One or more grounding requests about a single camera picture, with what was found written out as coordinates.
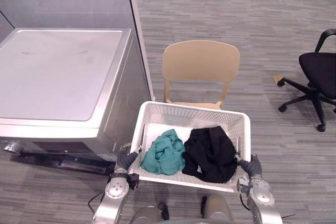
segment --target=chair caster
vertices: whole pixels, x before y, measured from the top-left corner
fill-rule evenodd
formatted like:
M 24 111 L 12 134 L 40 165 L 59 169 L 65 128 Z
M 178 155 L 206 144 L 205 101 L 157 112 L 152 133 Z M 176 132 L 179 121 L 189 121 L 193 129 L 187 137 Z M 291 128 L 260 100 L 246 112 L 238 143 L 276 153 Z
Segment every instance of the chair caster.
M 285 80 L 282 78 L 280 81 L 277 82 L 277 85 L 278 85 L 279 87 L 285 85 Z
M 287 110 L 287 106 L 286 106 L 286 105 L 281 105 L 281 106 L 278 108 L 278 110 L 279 110 L 280 112 L 285 112 L 285 111 Z
M 319 125 L 317 126 L 317 130 L 318 130 L 319 132 L 324 132 L 324 131 L 326 130 L 326 127 L 325 127 L 324 124 L 319 124 Z

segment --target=chair seat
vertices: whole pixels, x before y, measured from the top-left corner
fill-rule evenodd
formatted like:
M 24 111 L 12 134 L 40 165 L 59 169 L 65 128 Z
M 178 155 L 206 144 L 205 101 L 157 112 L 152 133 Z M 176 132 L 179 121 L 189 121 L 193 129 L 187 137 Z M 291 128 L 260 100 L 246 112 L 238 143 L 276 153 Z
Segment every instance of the chair seat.
M 207 103 L 207 102 L 173 102 L 174 104 L 184 105 L 184 106 L 194 106 L 194 107 L 201 107 L 206 109 L 215 109 L 220 110 L 221 108 L 216 105 L 215 103 Z
M 336 54 L 309 52 L 299 62 L 311 84 L 327 98 L 336 99 Z

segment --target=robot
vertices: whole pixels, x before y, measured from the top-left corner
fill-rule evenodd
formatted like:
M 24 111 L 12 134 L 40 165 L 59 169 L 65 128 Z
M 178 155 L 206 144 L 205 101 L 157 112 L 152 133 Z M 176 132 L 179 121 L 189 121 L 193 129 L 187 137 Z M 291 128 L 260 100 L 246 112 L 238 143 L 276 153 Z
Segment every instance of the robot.
M 114 172 L 105 187 L 105 195 L 94 214 L 91 224 L 118 224 L 122 207 L 127 200 L 130 188 L 138 186 L 139 176 L 129 174 L 128 169 L 141 151 L 139 146 L 133 153 L 121 151 L 118 155 Z M 256 154 L 247 162 L 235 155 L 238 165 L 248 174 L 249 179 L 240 178 L 237 189 L 247 195 L 254 224 L 282 224 L 282 219 L 275 207 L 275 200 L 270 192 L 269 184 L 262 177 L 262 167 Z M 148 206 L 139 209 L 130 224 L 236 224 L 230 207 L 224 197 L 210 196 L 201 210 L 202 219 L 168 220 L 167 206 L 160 203 L 158 207 Z

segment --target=appliance lid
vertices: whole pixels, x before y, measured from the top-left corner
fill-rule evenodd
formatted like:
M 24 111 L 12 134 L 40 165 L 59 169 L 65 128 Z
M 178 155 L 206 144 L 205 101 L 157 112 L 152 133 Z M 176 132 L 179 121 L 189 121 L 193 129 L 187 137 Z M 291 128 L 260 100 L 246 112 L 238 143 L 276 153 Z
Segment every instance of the appliance lid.
M 0 118 L 89 120 L 122 34 L 69 29 L 13 33 L 0 48 Z

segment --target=gray wall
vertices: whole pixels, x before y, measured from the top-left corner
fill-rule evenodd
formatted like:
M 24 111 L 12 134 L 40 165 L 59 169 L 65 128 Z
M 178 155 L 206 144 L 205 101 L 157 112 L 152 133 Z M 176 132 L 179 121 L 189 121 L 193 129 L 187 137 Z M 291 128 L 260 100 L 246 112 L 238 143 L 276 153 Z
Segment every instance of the gray wall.
M 130 0 L 0 0 L 0 10 L 14 27 L 132 28 L 135 31 Z M 0 25 L 2 40 L 11 29 L 3 17 Z

